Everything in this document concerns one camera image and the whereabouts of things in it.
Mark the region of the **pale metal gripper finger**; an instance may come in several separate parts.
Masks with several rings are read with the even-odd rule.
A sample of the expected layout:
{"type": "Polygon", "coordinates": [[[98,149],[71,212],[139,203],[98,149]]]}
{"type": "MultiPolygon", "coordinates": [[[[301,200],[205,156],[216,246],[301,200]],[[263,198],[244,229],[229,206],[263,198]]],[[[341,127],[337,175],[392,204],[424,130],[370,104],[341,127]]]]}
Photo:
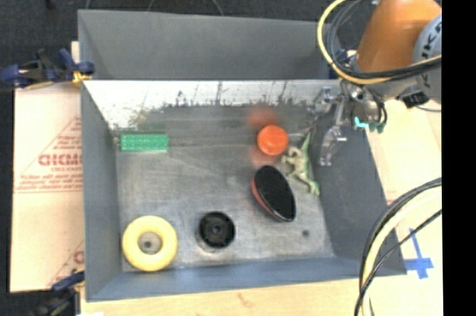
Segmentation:
{"type": "Polygon", "coordinates": [[[321,140],[319,154],[320,165],[322,167],[330,167],[334,156],[346,142],[347,137],[344,135],[341,126],[331,126],[328,128],[321,140]]]}
{"type": "Polygon", "coordinates": [[[326,115],[336,103],[336,94],[330,86],[324,86],[312,100],[306,111],[310,117],[326,115]]]}

